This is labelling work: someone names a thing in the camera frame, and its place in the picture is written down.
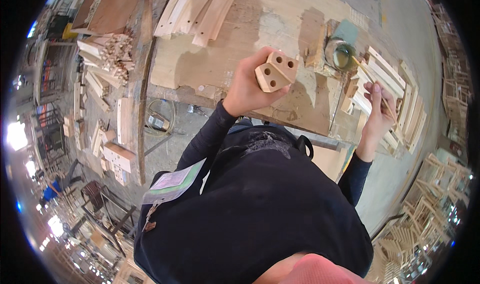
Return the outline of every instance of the paintbrush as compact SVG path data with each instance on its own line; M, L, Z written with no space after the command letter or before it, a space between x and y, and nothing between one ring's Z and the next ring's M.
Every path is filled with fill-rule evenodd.
M367 77L368 77L368 79L370 80L370 82L371 82L372 84L375 84L375 81L374 81L374 80L372 79L372 77L368 74L368 71L365 69L365 67L363 67L363 66L360 64L360 62L357 60L357 58L354 57L354 56L352 56L352 59L353 59L353 61L354 61L355 63L357 63L357 65L363 70L363 72L365 72L365 74L367 75ZM398 129L398 131L396 131L395 134L400 135L400 137L398 137L398 138L401 139L401 140L404 140L403 135L402 135L402 133L401 133L402 130L401 130L401 128L400 128L400 125L399 125L399 123L397 122L397 119L394 118L394 115L393 115L393 113L392 113L392 110L390 109L390 106L389 106L388 103L387 103L387 100L386 100L383 96L381 97L381 99L382 99L383 103L385 104L385 106L387 107L388 112L390 113L390 117L392 117L393 121L395 122L396 128Z

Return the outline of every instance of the hand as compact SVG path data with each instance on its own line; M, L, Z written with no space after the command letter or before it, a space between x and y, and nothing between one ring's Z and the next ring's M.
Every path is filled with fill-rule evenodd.
M233 83L223 100L223 107L233 117L238 117L249 111L268 107L287 94L291 85L275 92L263 92L255 77L255 68L264 64L270 53L278 51L272 47L263 47L254 55L240 60Z
M375 82L373 85L372 83L365 83L363 87L369 92L363 95L371 103L371 113L367 123L362 129L362 136L356 153L362 161L371 162L374 159L375 149L378 143L392 127L395 122L393 118L396 119L397 115L395 114L395 101L393 96L384 89L379 82ZM392 110L393 118L382 102L382 96Z

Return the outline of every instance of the blue shirt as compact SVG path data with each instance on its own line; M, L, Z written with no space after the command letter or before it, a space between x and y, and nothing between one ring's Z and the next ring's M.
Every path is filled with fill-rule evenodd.
M58 192L61 192L62 190L60 189L60 186L59 184L57 183L57 181L54 181L52 183L52 186L55 187L55 189L58 191ZM55 191L53 191L52 188L50 187L47 187L44 191L43 191L43 198L45 198L45 201L50 201L52 198L55 198L57 197L57 193Z

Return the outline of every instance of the yellow container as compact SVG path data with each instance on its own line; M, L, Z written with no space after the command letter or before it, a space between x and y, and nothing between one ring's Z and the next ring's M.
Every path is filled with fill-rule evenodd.
M65 29L63 30L63 34L61 36L63 40L73 39L77 37L78 33L72 33L70 31L71 29L72 29L72 23L67 23L67 26L65 26Z

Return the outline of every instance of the person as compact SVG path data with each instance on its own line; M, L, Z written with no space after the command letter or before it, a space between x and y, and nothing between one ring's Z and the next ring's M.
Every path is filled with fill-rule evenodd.
M237 117L271 105L291 88L264 93L256 81L255 68L273 51L264 47L238 63L226 98L189 143L177 170L206 158L203 167L181 196L151 214L156 224L148 232L143 227L151 205L142 205L134 259L154 281L294 283L305 275L300 265L325 277L319 260L364 281L373 248L355 206L375 149L396 118L382 96L395 112L393 97L378 82L364 85L372 111L337 185L285 129L240 124L230 130Z
M70 166L70 169L68 170L67 175L65 178L61 179L59 177L56 177L55 180L51 183L51 181L46 181L46 184L48 187L43 191L43 196L38 200L38 203L44 207L46 203L50 202L52 199L58 196L62 196L62 191L65 190L65 188L72 186L74 183L78 181L84 181L83 176L77 176L75 178L72 178L74 175L75 167L79 164L78 159L75 159L75 161L72 163Z

